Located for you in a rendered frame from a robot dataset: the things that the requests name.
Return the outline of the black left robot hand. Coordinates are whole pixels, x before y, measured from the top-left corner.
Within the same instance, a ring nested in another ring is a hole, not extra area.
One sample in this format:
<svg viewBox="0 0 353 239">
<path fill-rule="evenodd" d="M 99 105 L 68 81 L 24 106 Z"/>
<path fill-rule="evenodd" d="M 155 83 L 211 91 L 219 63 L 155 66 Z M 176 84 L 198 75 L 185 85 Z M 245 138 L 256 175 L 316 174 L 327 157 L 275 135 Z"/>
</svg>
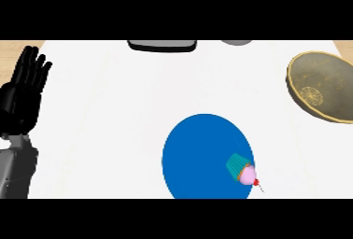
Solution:
<svg viewBox="0 0 353 239">
<path fill-rule="evenodd" d="M 27 46 L 10 81 L 0 87 L 0 136 L 27 134 L 34 128 L 50 68 L 39 47 Z"/>
</svg>

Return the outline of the blue plate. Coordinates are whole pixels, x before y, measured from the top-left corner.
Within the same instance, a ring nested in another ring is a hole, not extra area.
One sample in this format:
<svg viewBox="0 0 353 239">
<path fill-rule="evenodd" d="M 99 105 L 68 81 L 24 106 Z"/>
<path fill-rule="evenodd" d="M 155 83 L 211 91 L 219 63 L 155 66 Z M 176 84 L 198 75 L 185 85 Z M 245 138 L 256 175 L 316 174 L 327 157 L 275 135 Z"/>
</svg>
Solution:
<svg viewBox="0 0 353 239">
<path fill-rule="evenodd" d="M 198 114 L 176 125 L 163 149 L 163 174 L 177 199 L 245 199 L 253 186 L 239 183 L 239 172 L 247 164 L 254 164 L 253 150 L 228 119 Z"/>
</svg>

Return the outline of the olive bowl with gold rim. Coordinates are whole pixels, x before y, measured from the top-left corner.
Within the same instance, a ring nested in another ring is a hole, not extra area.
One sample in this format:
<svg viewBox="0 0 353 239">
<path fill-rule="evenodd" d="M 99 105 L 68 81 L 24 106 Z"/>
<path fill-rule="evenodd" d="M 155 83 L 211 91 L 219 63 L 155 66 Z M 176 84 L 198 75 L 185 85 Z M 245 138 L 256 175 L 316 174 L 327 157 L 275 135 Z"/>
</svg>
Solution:
<svg viewBox="0 0 353 239">
<path fill-rule="evenodd" d="M 300 53 L 287 66 L 285 83 L 300 108 L 316 118 L 353 124 L 353 63 L 332 53 Z"/>
</svg>

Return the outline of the grey appliance with black base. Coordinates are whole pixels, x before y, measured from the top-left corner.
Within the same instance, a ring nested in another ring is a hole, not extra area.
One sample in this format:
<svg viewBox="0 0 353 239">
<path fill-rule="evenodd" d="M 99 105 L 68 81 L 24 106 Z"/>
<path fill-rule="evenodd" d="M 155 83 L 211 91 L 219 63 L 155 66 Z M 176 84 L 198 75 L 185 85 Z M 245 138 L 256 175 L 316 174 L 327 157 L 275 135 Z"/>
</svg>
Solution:
<svg viewBox="0 0 353 239">
<path fill-rule="evenodd" d="M 191 52 L 197 45 L 195 40 L 129 40 L 132 49 L 149 52 Z"/>
</svg>

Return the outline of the grey rounded object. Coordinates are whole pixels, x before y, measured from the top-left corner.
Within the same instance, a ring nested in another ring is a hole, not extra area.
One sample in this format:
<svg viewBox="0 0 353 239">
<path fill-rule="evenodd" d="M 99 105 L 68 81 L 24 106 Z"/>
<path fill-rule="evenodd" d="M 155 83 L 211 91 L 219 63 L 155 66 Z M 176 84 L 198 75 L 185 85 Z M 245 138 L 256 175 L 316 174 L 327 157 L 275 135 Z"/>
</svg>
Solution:
<svg viewBox="0 0 353 239">
<path fill-rule="evenodd" d="M 244 46 L 247 45 L 253 40 L 222 40 L 223 43 L 232 46 Z"/>
</svg>

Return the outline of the pink cupcake with teal wrapper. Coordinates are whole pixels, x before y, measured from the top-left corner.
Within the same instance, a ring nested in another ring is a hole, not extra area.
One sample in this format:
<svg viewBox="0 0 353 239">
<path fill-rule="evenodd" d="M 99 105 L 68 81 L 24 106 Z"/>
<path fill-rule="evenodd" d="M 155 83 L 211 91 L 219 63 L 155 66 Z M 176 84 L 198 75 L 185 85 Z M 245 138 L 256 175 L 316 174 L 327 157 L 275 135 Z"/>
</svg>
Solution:
<svg viewBox="0 0 353 239">
<path fill-rule="evenodd" d="M 232 178 L 245 186 L 257 186 L 260 184 L 260 180 L 257 178 L 256 166 L 251 161 L 239 156 L 235 153 L 228 162 L 226 169 L 232 176 Z"/>
</svg>

